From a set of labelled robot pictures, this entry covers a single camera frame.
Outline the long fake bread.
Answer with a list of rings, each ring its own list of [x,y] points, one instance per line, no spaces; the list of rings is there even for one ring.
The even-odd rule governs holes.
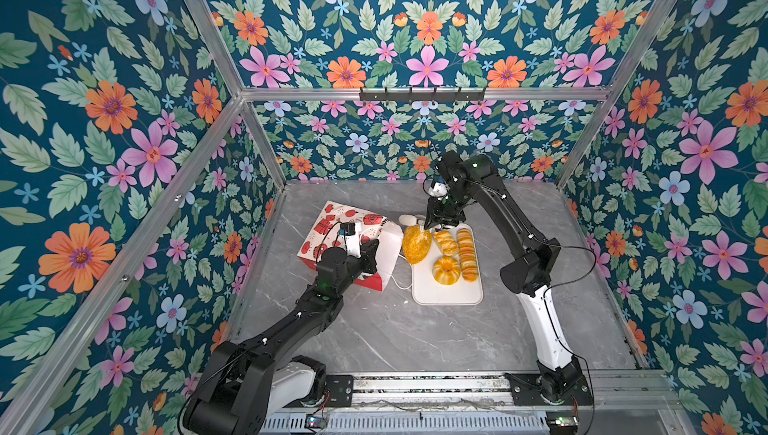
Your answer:
[[[461,276],[467,282],[476,282],[479,279],[479,269],[472,232],[468,228],[461,228],[456,233],[456,240]]]

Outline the red white paper bag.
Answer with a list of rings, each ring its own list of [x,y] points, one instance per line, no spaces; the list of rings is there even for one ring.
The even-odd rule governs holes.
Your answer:
[[[355,284],[383,292],[392,278],[403,240],[403,229],[389,218],[357,207],[327,201],[301,243],[297,257],[314,270],[322,253],[329,248],[342,248],[351,255],[361,256],[364,244],[378,241],[375,253],[376,270],[364,272]]]

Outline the yellow oval fake bread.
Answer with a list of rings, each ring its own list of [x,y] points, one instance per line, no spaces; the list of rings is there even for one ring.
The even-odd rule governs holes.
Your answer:
[[[412,225],[404,232],[402,250],[406,261],[411,265],[421,263],[432,246],[432,233],[421,225]]]

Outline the round bundt fake bread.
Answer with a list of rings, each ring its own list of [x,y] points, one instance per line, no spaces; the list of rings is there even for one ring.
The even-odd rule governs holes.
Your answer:
[[[432,267],[432,276],[436,283],[442,286],[456,284],[461,278],[459,261],[450,256],[441,256]]]

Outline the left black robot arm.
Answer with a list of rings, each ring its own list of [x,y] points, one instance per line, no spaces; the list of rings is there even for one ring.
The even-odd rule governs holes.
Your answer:
[[[294,352],[336,320],[344,292],[360,275],[377,271],[378,247],[377,240],[370,240],[358,255],[341,247],[327,249],[315,280],[288,315],[250,339],[219,344],[177,417],[177,429],[257,434],[275,411],[311,394],[321,397],[325,366]]]

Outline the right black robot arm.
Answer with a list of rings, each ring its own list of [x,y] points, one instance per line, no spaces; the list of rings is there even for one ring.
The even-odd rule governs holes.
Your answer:
[[[435,234],[458,228],[465,208],[477,203],[490,217],[509,248],[512,260],[500,269],[503,285],[523,306],[534,336],[541,397],[560,404],[586,382],[577,355],[570,349],[552,297],[551,271],[561,250],[527,218],[486,155],[462,158],[454,151],[432,162],[436,176],[425,189],[426,216],[415,226]]]

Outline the white rectangular tray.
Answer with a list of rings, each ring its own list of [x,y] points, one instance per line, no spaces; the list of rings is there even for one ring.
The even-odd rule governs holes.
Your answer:
[[[472,229],[466,224],[460,224],[454,228],[427,230],[432,233],[432,246],[426,258],[419,264],[410,265],[412,276],[412,295],[417,304],[430,306],[463,306],[477,305],[483,299],[483,288],[480,278],[480,267],[477,256],[479,279],[476,282],[467,282],[461,276],[459,281],[451,286],[442,286],[436,283],[432,276],[432,267],[437,259],[443,256],[433,239],[433,234],[439,230],[448,230],[456,240],[456,233],[461,228]]]

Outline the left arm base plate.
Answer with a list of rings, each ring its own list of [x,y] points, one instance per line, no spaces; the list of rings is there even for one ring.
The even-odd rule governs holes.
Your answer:
[[[327,375],[321,388],[312,387],[302,399],[295,399],[284,406],[288,408],[348,408],[352,406],[355,378],[353,375]]]

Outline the black hook rail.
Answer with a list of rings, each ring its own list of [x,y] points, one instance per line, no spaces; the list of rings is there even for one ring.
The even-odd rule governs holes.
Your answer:
[[[394,102],[397,104],[412,102],[475,102],[486,99],[484,89],[465,88],[376,88],[361,89],[358,92],[361,102]]]

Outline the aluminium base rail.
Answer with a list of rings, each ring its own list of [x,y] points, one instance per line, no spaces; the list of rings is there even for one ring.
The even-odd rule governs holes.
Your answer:
[[[507,371],[358,372],[352,406],[426,410],[476,406],[483,410],[655,410],[680,409],[682,403],[660,370],[591,370],[584,377],[594,403],[587,407],[516,406]]]

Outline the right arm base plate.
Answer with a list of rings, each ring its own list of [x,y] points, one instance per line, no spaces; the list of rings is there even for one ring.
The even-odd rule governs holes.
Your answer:
[[[509,383],[510,395],[516,406],[587,407],[594,403],[592,388],[584,376],[560,395],[550,397],[545,395],[545,387],[538,373],[504,372],[503,377]]]

